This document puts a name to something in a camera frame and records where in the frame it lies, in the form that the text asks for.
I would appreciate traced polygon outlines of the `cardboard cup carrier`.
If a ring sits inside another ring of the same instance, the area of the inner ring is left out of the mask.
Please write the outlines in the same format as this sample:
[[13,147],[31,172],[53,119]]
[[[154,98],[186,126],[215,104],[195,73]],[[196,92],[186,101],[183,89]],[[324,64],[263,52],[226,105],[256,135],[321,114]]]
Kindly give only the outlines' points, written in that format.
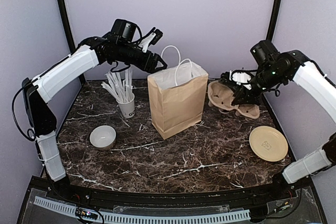
[[208,84],[207,94],[209,99],[208,106],[217,107],[222,114],[235,111],[236,116],[244,116],[250,119],[257,119],[260,116],[260,109],[256,104],[232,105],[234,92],[218,81]]

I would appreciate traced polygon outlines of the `brown paper bag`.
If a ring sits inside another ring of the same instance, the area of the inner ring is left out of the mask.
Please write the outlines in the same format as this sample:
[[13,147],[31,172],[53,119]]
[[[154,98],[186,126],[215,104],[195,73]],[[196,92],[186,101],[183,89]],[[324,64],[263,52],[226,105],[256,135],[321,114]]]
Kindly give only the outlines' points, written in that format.
[[165,140],[202,120],[208,73],[189,58],[147,77],[151,121]]

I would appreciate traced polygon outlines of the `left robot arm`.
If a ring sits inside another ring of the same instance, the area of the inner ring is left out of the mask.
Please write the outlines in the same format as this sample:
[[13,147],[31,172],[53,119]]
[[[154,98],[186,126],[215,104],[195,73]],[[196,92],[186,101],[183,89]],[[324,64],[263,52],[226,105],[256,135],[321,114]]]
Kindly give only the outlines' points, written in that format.
[[133,40],[140,31],[137,24],[116,19],[111,30],[102,37],[94,36],[82,40],[75,52],[69,54],[45,72],[22,82],[26,113],[31,128],[27,131],[29,140],[36,143],[41,162],[49,178],[56,182],[54,193],[63,201],[74,197],[74,189],[65,181],[67,177],[56,143],[57,119],[48,103],[54,96],[88,70],[105,62],[112,65],[120,62],[125,69],[135,66],[146,73],[156,73],[167,68],[159,54],[149,51],[163,36],[153,27],[146,35]]

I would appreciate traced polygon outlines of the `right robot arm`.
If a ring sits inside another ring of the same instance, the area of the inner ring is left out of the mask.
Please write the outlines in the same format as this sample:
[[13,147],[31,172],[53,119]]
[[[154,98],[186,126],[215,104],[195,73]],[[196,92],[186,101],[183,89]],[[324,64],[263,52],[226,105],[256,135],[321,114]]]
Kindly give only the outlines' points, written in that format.
[[[257,70],[234,70],[229,80],[239,88],[234,93],[233,105],[252,104],[264,92],[277,92],[280,85],[290,81],[307,91],[335,119],[335,84],[322,72],[315,61],[298,50],[279,52],[270,40],[262,40],[250,50],[258,64]],[[305,157],[288,165],[275,176],[268,188],[273,200],[288,191],[288,185],[335,166],[335,135]]]

